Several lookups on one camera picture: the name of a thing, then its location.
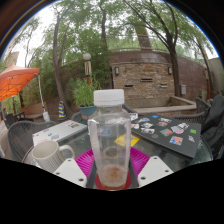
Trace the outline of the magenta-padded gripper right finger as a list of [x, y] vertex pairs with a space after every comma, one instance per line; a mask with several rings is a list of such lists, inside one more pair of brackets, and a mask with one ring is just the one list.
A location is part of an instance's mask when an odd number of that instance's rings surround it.
[[129, 163], [131, 188], [140, 188], [157, 181], [173, 171], [158, 157], [131, 148]]

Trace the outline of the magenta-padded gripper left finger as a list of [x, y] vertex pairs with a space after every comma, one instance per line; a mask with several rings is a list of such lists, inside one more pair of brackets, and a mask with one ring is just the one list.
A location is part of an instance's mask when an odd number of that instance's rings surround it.
[[92, 150], [87, 150], [76, 159], [66, 159], [54, 174], [80, 187], [92, 189], [96, 176], [96, 165]]

